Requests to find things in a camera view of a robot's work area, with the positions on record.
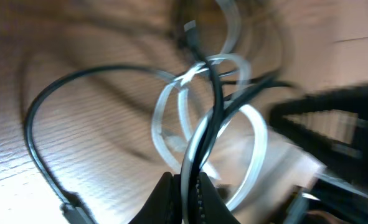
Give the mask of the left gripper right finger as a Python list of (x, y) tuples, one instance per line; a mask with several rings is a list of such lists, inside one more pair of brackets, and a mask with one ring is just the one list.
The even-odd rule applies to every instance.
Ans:
[(189, 192), (189, 224), (240, 224), (226, 207), (205, 172), (197, 176)]

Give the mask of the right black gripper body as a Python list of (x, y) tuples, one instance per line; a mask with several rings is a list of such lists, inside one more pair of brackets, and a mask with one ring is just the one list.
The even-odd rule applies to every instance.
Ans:
[(270, 217), (274, 224), (368, 224), (368, 195), (329, 176), (310, 188), (296, 185)]

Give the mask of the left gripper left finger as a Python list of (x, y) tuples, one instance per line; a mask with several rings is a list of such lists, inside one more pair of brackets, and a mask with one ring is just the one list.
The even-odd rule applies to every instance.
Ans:
[(181, 224), (181, 176), (165, 172), (129, 224)]

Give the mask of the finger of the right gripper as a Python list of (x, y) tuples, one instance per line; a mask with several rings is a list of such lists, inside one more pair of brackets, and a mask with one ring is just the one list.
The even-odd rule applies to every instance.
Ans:
[(368, 83), (276, 104), (269, 122), (344, 180), (368, 187)]

